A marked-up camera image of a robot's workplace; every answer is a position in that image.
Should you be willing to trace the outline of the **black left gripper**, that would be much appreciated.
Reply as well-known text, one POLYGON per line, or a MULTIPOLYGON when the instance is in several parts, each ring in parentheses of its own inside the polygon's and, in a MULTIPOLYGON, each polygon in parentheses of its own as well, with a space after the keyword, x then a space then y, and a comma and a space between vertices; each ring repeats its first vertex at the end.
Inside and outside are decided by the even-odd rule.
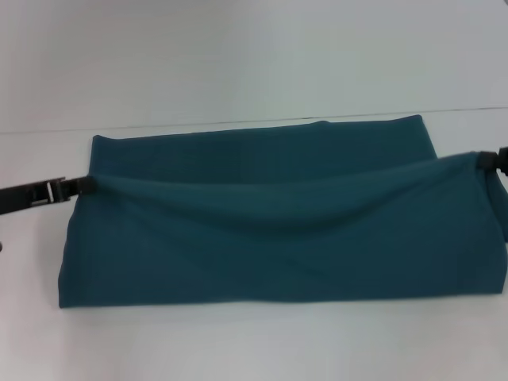
POLYGON ((33 207, 67 202, 80 195, 93 194, 93 177, 48 179, 1 189, 1 215, 33 207))

